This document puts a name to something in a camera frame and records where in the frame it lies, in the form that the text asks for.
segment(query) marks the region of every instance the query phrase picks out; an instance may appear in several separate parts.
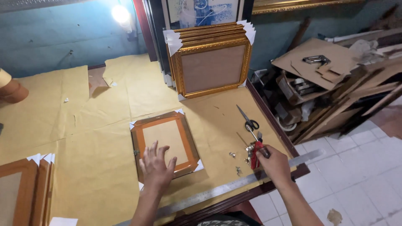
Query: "metal ruler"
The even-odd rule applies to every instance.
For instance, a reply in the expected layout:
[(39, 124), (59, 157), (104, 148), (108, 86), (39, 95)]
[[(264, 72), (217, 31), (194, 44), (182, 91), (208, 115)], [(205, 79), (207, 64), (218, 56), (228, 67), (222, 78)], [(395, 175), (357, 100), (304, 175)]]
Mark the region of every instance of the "metal ruler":
[[(293, 159), (289, 160), (289, 166), (294, 167), (294, 166), (300, 165), (300, 164), (305, 163), (305, 162), (307, 162), (309, 160), (317, 158), (318, 156), (321, 156), (324, 153), (325, 153), (324, 150), (318, 149), (318, 150), (309, 152), (307, 154), (298, 156), (296, 158), (293, 158)], [(190, 206), (199, 204), (199, 203), (201, 203), (203, 201), (209, 200), (209, 199), (217, 197), (219, 195), (225, 194), (225, 193), (227, 193), (229, 191), (233, 191), (235, 189), (241, 188), (241, 187), (243, 187), (245, 185), (251, 184), (253, 182), (256, 182), (258, 180), (264, 179), (266, 177), (267, 177), (267, 175), (265, 174), (264, 171), (262, 171), (262, 174), (258, 179), (255, 176), (255, 174), (250, 174), (250, 175), (248, 175), (246, 177), (241, 177), (241, 178), (239, 178), (239, 179), (237, 179), (235, 181), (232, 181), (230, 183), (227, 183), (227, 184), (212, 188), (212, 189), (210, 189), (208, 191), (198, 193), (198, 194), (193, 195), (193, 196), (191, 196), (189, 198), (183, 199), (180, 202), (173, 203), (171, 205), (167, 205), (167, 206), (159, 208), (157, 210), (157, 213), (156, 213), (156, 218), (159, 219), (159, 218), (171, 215), (172, 213), (175, 213), (177, 211), (183, 210), (183, 209), (188, 208)], [(120, 224), (116, 224), (116, 226), (129, 225), (129, 223), (130, 223), (130, 221), (128, 220), (128, 221), (122, 222)]]

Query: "gold frame molding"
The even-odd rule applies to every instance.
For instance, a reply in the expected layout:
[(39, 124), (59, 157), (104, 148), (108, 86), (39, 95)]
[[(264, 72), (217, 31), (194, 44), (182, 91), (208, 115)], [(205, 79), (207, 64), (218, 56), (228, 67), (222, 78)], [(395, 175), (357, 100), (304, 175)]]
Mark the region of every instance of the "gold frame molding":
[(291, 11), (304, 8), (314, 8), (318, 6), (359, 3), (364, 0), (284, 0), (282, 2), (271, 3), (272, 0), (255, 0), (252, 14), (264, 14), (271, 12)]
[[(240, 46), (240, 45), (245, 45), (246, 47), (245, 47), (244, 56), (243, 56), (242, 72), (240, 74), (240, 80), (238, 83), (230, 84), (230, 85), (218, 87), (218, 88), (211, 88), (211, 89), (207, 89), (207, 90), (186, 93), (184, 80), (183, 80), (183, 67), (182, 67), (182, 56), (183, 55), (193, 54), (193, 53), (201, 53), (201, 52), (235, 47), (235, 46)], [(213, 42), (208, 40), (208, 41), (194, 41), (194, 42), (184, 43), (183, 46), (180, 48), (180, 50), (178, 50), (171, 57), (171, 63), (172, 63), (171, 68), (173, 68), (173, 74), (174, 74), (174, 80), (176, 82), (177, 93), (182, 94), (183, 97), (190, 99), (190, 98), (201, 97), (201, 96), (237, 88), (239, 85), (243, 84), (247, 78), (247, 70), (248, 70), (248, 65), (250, 64), (250, 58), (251, 58), (251, 49), (252, 49), (252, 46), (250, 45), (250, 42), (249, 42), (248, 38), (245, 36), (245, 34), (237, 34), (237, 35), (230, 35), (230, 36), (226, 36), (226, 37), (222, 37), (222, 38), (216, 38), (215, 40), (213, 40)]]

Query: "cardboard box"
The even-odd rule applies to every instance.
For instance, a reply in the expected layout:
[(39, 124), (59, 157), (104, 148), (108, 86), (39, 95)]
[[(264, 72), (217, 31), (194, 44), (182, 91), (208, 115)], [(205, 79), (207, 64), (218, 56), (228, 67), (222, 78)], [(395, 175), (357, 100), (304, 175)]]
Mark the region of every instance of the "cardboard box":
[(324, 95), (324, 94), (330, 92), (330, 90), (325, 90), (322, 92), (314, 92), (314, 93), (310, 93), (310, 94), (307, 94), (304, 96), (300, 96), (296, 92), (296, 90), (290, 85), (290, 81), (286, 77), (285, 73), (282, 73), (282, 75), (276, 79), (276, 82), (277, 82), (279, 88), (282, 90), (285, 97), (287, 98), (287, 100), (289, 101), (289, 103), (292, 105), (301, 104), (303, 102), (312, 100), (316, 97), (319, 97), (321, 95)]
[[(316, 72), (320, 64), (303, 62), (303, 58), (317, 55), (324, 55), (331, 61), (328, 64), (329, 68), (338, 74), (338, 77), (334, 79), (330, 78), (330, 75), (322, 77), (322, 74)], [(327, 90), (332, 90), (356, 66), (357, 56), (348, 48), (312, 38), (275, 59), (272, 64)]]
[(281, 99), (276, 104), (275, 110), (286, 125), (293, 125), (302, 120), (302, 111), (300, 108), (290, 105), (286, 99)]

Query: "small metal clip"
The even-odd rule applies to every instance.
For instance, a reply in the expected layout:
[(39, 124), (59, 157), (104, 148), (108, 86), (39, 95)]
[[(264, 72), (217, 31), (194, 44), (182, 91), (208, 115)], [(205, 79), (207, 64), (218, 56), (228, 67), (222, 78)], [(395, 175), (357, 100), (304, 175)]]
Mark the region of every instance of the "small metal clip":
[(237, 175), (240, 176), (239, 173), (242, 171), (242, 170), (240, 169), (240, 166), (236, 166), (236, 171), (237, 171)]

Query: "artwork print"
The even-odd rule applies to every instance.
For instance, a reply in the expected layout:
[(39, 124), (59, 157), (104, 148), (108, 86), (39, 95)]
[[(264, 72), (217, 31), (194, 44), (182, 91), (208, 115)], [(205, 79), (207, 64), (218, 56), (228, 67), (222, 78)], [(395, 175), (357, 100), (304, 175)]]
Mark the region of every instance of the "artwork print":
[(237, 21), (239, 0), (167, 0), (174, 29)]

